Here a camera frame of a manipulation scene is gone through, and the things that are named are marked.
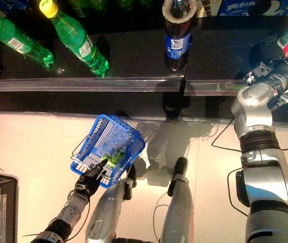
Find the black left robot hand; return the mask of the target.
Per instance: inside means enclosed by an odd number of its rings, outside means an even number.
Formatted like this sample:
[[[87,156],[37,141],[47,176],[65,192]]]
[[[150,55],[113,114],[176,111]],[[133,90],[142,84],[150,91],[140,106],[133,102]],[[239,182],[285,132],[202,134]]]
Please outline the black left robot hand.
[[[102,170],[107,162],[108,160],[104,159],[81,175],[75,184],[74,191],[89,199],[97,191],[100,181],[106,173]]]

